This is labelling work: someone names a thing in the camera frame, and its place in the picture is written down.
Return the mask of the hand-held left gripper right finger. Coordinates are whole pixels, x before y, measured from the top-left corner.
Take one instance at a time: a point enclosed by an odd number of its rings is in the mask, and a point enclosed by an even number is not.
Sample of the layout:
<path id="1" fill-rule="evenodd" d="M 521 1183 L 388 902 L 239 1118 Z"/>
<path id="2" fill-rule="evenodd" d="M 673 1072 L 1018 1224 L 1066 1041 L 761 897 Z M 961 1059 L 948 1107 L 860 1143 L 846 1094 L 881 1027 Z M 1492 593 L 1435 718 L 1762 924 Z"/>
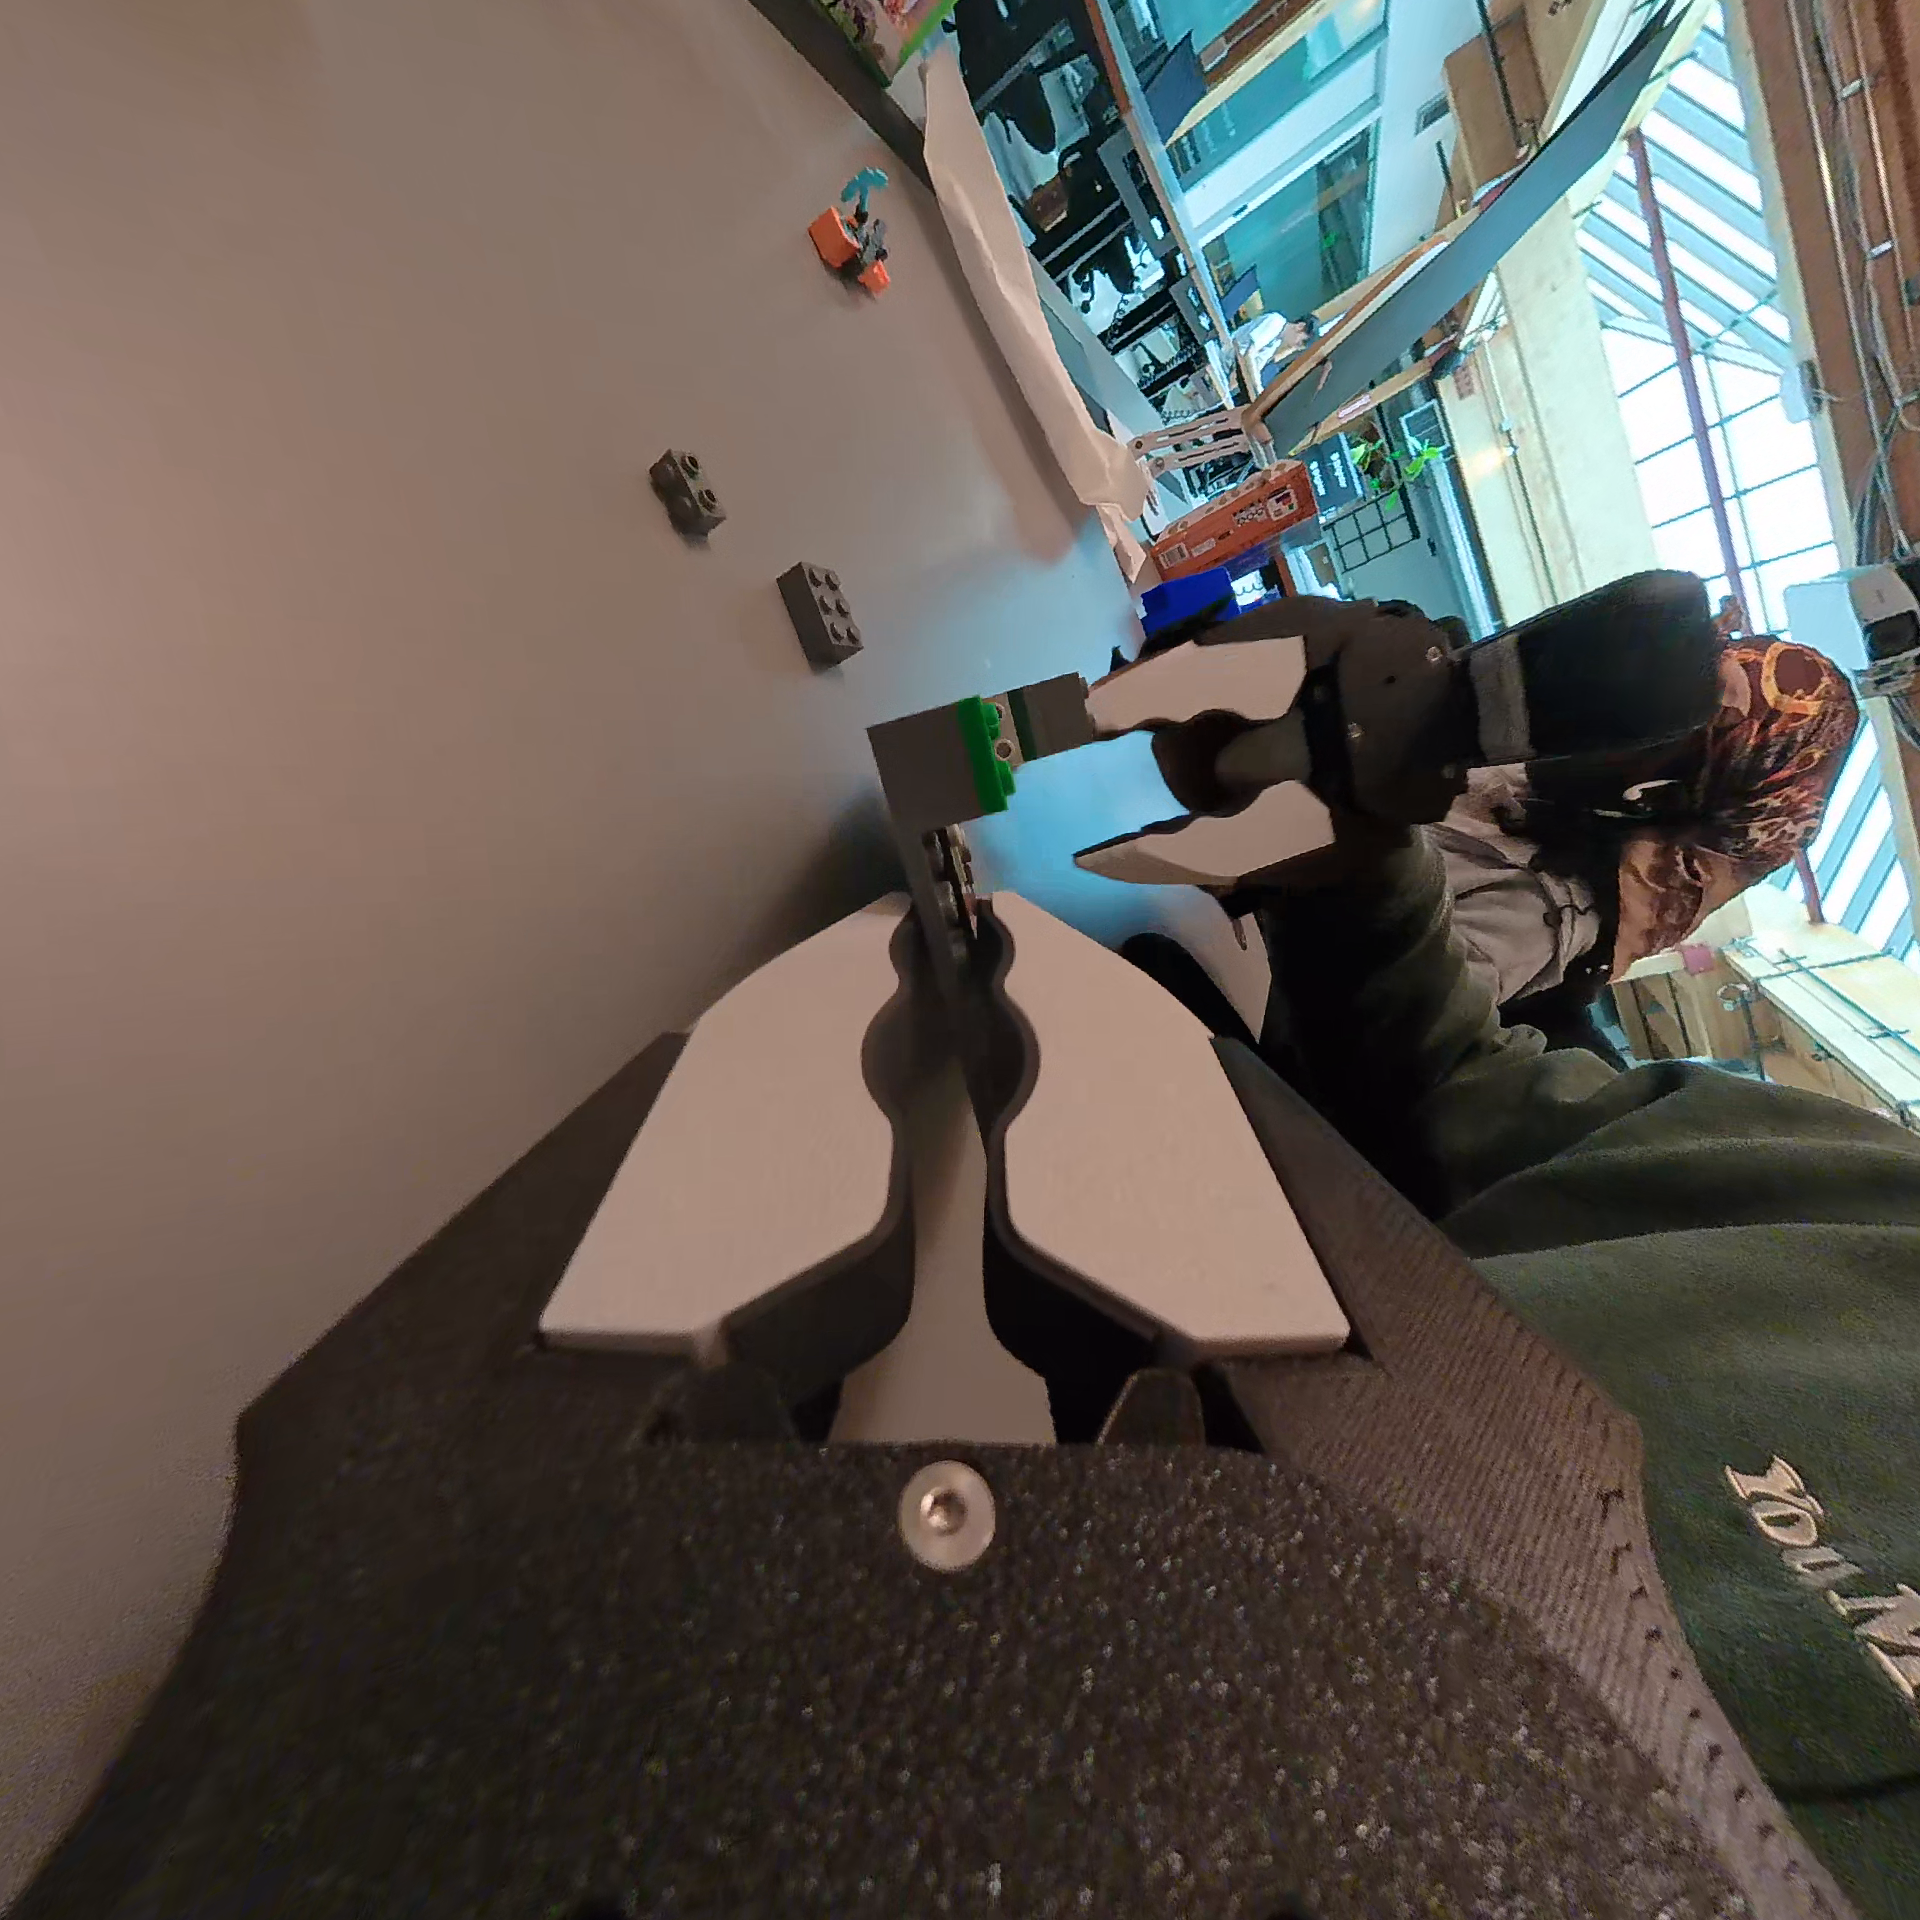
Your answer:
<path id="1" fill-rule="evenodd" d="M 1014 1090 L 991 1129 L 1014 1249 L 1195 1361 L 1335 1354 L 1344 1314 L 1211 1032 L 1114 948 L 995 895 L 988 1010 Z"/>

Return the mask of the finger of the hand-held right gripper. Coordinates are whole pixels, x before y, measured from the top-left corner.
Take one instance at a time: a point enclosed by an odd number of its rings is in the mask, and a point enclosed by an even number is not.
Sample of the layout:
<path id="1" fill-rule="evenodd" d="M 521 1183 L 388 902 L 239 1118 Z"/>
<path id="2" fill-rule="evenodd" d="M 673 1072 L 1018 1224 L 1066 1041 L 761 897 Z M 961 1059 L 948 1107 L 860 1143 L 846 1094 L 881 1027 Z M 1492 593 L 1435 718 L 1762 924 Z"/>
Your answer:
<path id="1" fill-rule="evenodd" d="M 1274 785 L 1230 812 L 1153 824 L 1075 854 L 1081 873 L 1130 884 L 1238 890 L 1335 843 L 1334 812 L 1306 785 Z"/>
<path id="2" fill-rule="evenodd" d="M 1187 641 L 1091 684 L 1088 721 L 1098 736 L 1175 729 L 1214 713 L 1264 728 L 1296 707 L 1306 676 L 1298 634 Z"/>

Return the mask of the grey desk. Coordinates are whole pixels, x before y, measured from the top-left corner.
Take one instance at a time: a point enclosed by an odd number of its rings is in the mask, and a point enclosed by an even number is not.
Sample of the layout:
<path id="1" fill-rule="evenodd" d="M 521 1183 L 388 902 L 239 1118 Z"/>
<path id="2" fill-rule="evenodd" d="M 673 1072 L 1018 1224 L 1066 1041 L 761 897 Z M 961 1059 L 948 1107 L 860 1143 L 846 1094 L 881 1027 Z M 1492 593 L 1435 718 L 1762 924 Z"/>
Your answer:
<path id="1" fill-rule="evenodd" d="M 243 1408 L 888 887 L 868 723 L 1138 626 L 935 202 L 752 6 L 3 41 L 11 1905 L 201 1608 Z M 808 234 L 871 166 L 878 297 Z M 860 656 L 806 660 L 794 563 Z"/>

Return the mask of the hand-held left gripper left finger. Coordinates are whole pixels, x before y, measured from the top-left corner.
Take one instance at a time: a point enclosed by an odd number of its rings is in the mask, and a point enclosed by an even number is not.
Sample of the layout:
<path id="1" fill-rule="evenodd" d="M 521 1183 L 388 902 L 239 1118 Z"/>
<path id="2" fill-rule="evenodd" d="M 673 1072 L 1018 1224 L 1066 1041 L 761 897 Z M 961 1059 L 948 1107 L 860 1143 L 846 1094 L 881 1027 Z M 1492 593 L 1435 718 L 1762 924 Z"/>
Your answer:
<path id="1" fill-rule="evenodd" d="M 866 1048 L 907 921 L 881 897 L 697 1017 L 543 1310 L 548 1347 L 740 1358 L 752 1319 L 884 1226 L 906 1190 Z"/>

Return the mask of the white paper bag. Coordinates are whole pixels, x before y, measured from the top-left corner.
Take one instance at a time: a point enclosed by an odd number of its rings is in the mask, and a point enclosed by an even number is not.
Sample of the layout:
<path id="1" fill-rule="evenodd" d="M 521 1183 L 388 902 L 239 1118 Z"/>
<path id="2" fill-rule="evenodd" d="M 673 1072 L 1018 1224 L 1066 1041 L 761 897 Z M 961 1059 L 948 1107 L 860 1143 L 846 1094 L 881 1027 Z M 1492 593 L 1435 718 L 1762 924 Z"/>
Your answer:
<path id="1" fill-rule="evenodd" d="M 959 267 L 982 319 L 1039 420 L 1078 502 L 1092 511 L 1127 585 L 1138 585 L 1148 553 L 1138 537 L 1150 480 L 1138 457 L 1098 424 L 1073 378 L 1042 300 L 1015 211 L 977 121 L 959 56 L 921 64 L 923 163 Z"/>

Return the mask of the black mesh pad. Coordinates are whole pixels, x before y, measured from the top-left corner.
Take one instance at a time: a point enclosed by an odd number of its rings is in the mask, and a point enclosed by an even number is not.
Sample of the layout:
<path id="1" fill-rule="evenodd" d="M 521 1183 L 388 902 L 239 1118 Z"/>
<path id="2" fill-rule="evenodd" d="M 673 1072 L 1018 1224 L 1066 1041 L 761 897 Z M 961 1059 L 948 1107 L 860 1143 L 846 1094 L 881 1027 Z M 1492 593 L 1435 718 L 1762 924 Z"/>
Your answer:
<path id="1" fill-rule="evenodd" d="M 1119 953 L 1187 1008 L 1214 1041 L 1259 1052 L 1259 1032 L 1238 1014 L 1233 999 L 1182 945 L 1164 932 L 1143 930 L 1124 939 Z"/>

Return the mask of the orange cardboard box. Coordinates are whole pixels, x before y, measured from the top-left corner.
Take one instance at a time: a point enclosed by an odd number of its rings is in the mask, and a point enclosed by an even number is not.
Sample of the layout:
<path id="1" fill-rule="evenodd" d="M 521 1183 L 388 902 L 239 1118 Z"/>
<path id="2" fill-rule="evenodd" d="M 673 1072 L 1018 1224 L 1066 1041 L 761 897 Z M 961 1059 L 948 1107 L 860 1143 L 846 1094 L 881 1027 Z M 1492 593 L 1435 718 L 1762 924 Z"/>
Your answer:
<path id="1" fill-rule="evenodd" d="M 1320 515 L 1312 472 L 1286 460 L 1172 520 L 1150 545 L 1160 585 L 1209 570 L 1234 570 L 1287 531 Z"/>

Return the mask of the grey toy brick model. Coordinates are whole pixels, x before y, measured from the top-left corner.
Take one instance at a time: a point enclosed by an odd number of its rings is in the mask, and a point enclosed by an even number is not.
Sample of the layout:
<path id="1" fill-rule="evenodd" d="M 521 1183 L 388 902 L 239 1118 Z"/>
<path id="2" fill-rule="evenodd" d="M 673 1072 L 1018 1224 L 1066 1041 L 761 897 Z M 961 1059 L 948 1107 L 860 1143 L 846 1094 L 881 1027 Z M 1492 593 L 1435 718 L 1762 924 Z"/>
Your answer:
<path id="1" fill-rule="evenodd" d="M 977 882 L 967 834 L 1007 812 L 978 814 L 953 707 L 876 724 L 868 742 L 932 987 L 952 1025 L 978 1129 L 992 1142 L 1018 1104 L 1033 1048 L 1004 992 L 1014 936 L 992 895 Z"/>

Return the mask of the white stand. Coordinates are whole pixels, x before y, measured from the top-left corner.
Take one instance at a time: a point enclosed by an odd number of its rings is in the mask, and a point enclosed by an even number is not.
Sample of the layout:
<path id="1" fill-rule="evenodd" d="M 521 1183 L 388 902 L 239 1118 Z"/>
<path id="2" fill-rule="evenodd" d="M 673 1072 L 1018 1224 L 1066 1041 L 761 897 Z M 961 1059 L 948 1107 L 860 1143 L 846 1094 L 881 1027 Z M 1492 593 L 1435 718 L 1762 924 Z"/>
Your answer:
<path id="1" fill-rule="evenodd" d="M 1256 468 L 1267 468 L 1281 457 L 1262 414 L 1251 403 L 1161 426 L 1131 439 L 1127 448 L 1153 480 L 1224 460 L 1246 460 Z"/>

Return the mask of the dark grey side-stud brick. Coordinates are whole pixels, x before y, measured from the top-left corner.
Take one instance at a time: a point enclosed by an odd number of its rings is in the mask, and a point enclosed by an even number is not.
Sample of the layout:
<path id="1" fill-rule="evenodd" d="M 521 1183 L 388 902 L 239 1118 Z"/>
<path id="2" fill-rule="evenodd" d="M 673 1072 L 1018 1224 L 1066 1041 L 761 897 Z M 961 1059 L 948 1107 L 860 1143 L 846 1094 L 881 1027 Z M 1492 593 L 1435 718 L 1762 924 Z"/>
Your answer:
<path id="1" fill-rule="evenodd" d="M 688 448 L 667 448 L 658 455 L 648 480 L 674 532 L 683 540 L 707 543 L 724 523 L 728 511 L 713 490 L 704 462 Z"/>

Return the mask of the orange toy brick figure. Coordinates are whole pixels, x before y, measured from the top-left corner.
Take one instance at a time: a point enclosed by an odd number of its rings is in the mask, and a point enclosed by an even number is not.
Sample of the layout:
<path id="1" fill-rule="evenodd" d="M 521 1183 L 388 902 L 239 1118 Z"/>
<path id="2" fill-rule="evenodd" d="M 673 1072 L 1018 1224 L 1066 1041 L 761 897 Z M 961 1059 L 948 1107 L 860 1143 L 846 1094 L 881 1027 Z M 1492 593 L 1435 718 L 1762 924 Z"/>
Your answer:
<path id="1" fill-rule="evenodd" d="M 862 168 L 809 226 L 808 239 L 817 256 L 841 284 L 881 297 L 891 286 L 884 219 L 873 211 L 873 198 L 890 185 L 881 168 Z"/>

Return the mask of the dark grey four-stud brick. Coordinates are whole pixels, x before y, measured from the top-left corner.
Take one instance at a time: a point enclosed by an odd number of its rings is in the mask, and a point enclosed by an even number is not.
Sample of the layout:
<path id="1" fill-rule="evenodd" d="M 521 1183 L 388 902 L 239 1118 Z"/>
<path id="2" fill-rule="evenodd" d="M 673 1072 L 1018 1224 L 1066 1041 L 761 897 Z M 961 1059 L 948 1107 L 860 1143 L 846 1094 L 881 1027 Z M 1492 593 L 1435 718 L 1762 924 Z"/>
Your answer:
<path id="1" fill-rule="evenodd" d="M 777 576 L 775 585 L 800 651 L 811 668 L 836 668 L 865 651 L 862 630 L 834 568 L 794 563 Z"/>

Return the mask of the bright green brick plate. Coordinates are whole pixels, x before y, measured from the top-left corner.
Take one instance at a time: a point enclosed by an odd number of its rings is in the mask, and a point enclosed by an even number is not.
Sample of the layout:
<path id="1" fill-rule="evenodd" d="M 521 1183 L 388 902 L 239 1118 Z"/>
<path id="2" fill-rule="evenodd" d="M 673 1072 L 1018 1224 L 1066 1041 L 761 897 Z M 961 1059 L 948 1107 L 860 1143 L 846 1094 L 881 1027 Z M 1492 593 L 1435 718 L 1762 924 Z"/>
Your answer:
<path id="1" fill-rule="evenodd" d="M 1039 758 L 1022 689 L 970 695 L 953 707 L 982 816 L 1007 812 L 1019 768 Z"/>

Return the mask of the light grey brick assembly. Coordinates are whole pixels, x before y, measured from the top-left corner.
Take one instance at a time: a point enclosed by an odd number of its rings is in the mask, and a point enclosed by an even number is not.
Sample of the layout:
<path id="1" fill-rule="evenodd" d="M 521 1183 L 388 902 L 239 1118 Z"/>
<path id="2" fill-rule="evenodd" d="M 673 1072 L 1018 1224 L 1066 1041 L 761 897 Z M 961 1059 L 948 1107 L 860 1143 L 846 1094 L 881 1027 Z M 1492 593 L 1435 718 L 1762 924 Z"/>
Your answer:
<path id="1" fill-rule="evenodd" d="M 1078 753 L 1098 742 L 1098 723 L 1088 710 L 1088 684 L 1078 675 L 1009 689 L 1004 702 L 1022 762 Z"/>

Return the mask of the dark tabletop with wooden edge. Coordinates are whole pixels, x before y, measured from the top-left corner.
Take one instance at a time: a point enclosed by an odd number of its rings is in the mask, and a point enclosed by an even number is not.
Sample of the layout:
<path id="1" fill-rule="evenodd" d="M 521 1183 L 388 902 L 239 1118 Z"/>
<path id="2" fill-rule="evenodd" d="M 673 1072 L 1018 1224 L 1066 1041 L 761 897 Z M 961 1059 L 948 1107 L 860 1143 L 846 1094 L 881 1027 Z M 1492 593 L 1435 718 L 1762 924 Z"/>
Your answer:
<path id="1" fill-rule="evenodd" d="M 1654 106 L 1705 18 L 1703 6 L 1658 6 L 1568 119 L 1471 211 L 1362 284 L 1335 320 L 1239 411 L 1258 448 L 1281 457 L 1368 393 L 1406 347 L 1478 297 L 1510 251 L 1575 187 L 1606 172 Z"/>

